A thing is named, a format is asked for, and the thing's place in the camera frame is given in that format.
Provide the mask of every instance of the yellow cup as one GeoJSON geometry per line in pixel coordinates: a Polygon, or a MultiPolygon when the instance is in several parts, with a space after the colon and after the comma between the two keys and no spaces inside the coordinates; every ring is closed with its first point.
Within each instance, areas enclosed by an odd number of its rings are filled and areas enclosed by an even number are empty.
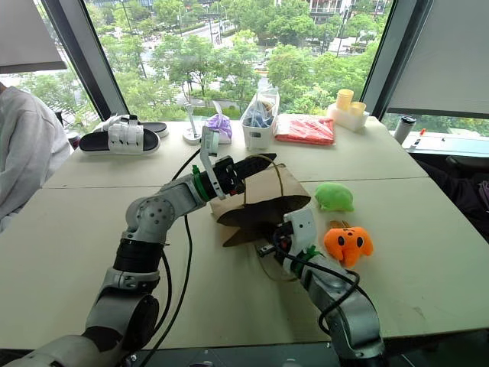
{"type": "Polygon", "coordinates": [[[350,89],[340,89],[336,96],[336,107],[343,111],[348,111],[351,100],[353,99],[353,91],[350,89]]]}
{"type": "Polygon", "coordinates": [[[362,116],[366,107],[367,105],[363,102],[352,102],[350,103],[350,113],[353,116],[362,116]]]}

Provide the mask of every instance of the red folded cloth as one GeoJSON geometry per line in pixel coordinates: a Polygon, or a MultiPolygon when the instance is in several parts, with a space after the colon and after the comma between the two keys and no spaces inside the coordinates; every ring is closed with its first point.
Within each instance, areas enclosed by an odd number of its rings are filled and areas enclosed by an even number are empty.
{"type": "Polygon", "coordinates": [[[333,120],[317,115],[277,116],[274,127],[275,138],[280,141],[331,145],[335,142],[333,120]]]}

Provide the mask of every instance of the white table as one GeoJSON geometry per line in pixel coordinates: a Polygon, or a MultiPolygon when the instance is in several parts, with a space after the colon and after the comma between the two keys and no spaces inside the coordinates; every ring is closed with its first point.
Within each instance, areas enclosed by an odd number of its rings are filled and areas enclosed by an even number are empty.
{"type": "MultiPolygon", "coordinates": [[[[182,139],[187,122],[168,122],[170,131],[160,149],[148,156],[88,156],[80,150],[46,183],[49,188],[142,187],[165,184],[197,149],[182,139]]],[[[370,118],[361,133],[335,127],[336,145],[319,147],[273,141],[269,152],[285,163],[299,181],[366,180],[427,177],[426,172],[370,118]]],[[[251,154],[245,148],[239,122],[233,122],[233,142],[219,146],[219,157],[239,161],[251,154]]]]}
{"type": "MultiPolygon", "coordinates": [[[[354,194],[353,213],[324,214],[310,203],[319,241],[332,219],[370,231],[375,252],[355,270],[377,308],[384,337],[489,327],[489,247],[429,178],[343,183],[354,194]]],[[[312,193],[316,185],[303,186],[312,193]]],[[[42,189],[33,197],[0,236],[0,347],[36,348],[83,331],[115,259],[126,207],[154,191],[42,189]]],[[[193,267],[164,348],[325,340],[318,311],[299,284],[270,281],[249,245],[222,248],[229,229],[214,224],[209,207],[189,221],[193,267]]],[[[187,252],[182,220],[168,240],[180,289],[187,252]]],[[[165,294],[163,283],[154,292],[158,297],[165,294]]]]}

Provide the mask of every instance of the orange plush toy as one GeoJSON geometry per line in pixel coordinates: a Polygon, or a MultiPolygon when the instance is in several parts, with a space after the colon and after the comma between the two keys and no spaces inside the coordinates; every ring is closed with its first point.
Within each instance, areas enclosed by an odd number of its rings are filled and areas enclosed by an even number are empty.
{"type": "Polygon", "coordinates": [[[368,232],[361,227],[350,227],[331,222],[331,229],[324,236],[324,246],[336,260],[342,261],[347,268],[355,266],[360,255],[372,255],[374,245],[368,232]]]}

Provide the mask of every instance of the white sweater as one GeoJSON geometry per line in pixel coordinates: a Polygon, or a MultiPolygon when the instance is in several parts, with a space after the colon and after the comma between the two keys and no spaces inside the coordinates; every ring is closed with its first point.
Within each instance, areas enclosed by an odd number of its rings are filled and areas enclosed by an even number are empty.
{"type": "Polygon", "coordinates": [[[0,93],[0,232],[70,156],[56,115],[11,86],[0,93]]]}

